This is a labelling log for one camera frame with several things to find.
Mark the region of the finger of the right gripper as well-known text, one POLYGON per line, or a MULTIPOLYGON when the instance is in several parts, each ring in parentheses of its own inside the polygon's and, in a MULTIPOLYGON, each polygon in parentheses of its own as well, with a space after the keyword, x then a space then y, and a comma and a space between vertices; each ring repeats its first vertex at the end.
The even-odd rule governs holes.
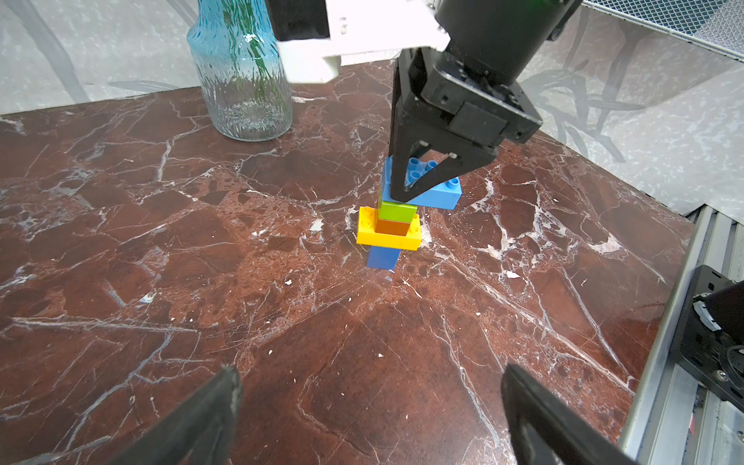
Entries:
POLYGON ((414 143, 410 148, 400 151, 401 201, 412 201, 442 183, 490 165, 496 160, 499 149, 497 147, 480 147, 466 143, 464 149, 455 153, 455 157, 448 155, 436 168, 424 174, 411 185, 407 185, 409 161, 413 158, 420 159, 428 151, 430 151, 430 148, 421 145, 419 141, 414 143))
POLYGON ((418 116, 396 107, 391 126, 389 156, 393 159, 391 167, 391 188, 389 195, 394 201, 408 203, 433 187, 433 177, 425 174, 419 181, 407 185, 409 160, 420 158, 429 151, 429 124, 418 116))

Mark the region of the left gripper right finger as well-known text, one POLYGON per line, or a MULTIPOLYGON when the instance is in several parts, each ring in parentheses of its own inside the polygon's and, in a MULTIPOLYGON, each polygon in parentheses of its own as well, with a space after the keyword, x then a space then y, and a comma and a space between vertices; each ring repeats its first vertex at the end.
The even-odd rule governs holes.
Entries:
POLYGON ((517 364, 502 377, 502 401, 519 464, 632 464, 517 364))

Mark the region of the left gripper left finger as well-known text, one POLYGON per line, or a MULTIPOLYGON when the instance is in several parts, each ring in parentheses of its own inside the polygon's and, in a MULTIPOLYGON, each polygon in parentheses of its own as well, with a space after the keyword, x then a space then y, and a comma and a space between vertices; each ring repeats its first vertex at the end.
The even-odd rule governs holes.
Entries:
POLYGON ((112 463, 225 464, 241 399, 238 370, 225 366, 112 463))

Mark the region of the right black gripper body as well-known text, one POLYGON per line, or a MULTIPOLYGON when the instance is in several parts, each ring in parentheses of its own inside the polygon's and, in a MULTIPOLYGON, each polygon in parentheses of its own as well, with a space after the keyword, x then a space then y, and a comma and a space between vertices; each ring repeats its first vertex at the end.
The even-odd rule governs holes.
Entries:
POLYGON ((403 50, 397 58, 405 98, 436 124, 477 145, 526 143, 542 118, 517 83, 496 85, 477 76, 447 50, 403 50))

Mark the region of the green small lego brick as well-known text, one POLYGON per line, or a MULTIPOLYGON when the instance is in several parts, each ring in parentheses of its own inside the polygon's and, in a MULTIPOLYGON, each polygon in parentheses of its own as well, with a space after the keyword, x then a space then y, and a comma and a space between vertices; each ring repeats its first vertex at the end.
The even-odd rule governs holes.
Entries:
POLYGON ((379 199, 378 213, 378 217, 383 221, 410 224, 418 214, 418 207, 408 205, 408 203, 396 203, 379 199))

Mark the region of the orange small lego brick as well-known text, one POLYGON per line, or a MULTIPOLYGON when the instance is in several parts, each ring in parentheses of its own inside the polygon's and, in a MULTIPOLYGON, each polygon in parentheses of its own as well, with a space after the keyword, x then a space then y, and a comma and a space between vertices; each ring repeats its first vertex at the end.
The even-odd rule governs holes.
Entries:
POLYGON ((378 234, 390 234, 391 236, 407 236, 410 227, 410 223, 378 218, 375 224, 375 232, 378 234))

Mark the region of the yellow lego brick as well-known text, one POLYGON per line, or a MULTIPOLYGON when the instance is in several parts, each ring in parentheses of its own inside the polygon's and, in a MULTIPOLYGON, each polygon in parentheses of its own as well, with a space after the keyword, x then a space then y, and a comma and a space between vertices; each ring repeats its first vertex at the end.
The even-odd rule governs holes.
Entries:
POLYGON ((356 239, 361 245, 416 251, 422 244, 420 216, 416 214, 410 223, 382 220, 377 208, 362 207, 356 239))

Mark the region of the dark blue small lego brick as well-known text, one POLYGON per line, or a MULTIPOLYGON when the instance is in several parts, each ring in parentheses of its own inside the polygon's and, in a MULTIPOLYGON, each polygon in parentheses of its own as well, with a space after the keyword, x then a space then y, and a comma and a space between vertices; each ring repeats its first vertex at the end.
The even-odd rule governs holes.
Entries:
POLYGON ((400 249, 371 246, 366 266, 370 269, 394 270, 400 254, 400 249))

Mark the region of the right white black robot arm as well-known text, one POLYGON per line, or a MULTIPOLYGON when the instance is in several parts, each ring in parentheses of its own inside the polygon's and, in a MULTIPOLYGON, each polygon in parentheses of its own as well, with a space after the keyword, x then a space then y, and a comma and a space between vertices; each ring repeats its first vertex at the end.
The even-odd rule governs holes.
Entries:
POLYGON ((527 143, 542 118, 517 82, 581 0, 444 1, 435 19, 449 44, 404 50, 394 70, 393 201, 417 197, 493 163, 505 140, 527 143))

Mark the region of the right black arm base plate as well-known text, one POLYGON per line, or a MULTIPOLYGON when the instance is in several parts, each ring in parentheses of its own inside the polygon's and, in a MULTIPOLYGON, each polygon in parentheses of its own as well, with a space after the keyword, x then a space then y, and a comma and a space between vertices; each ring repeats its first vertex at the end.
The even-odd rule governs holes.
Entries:
POLYGON ((698 267, 672 342, 672 359, 720 399, 743 409, 743 283, 698 267))

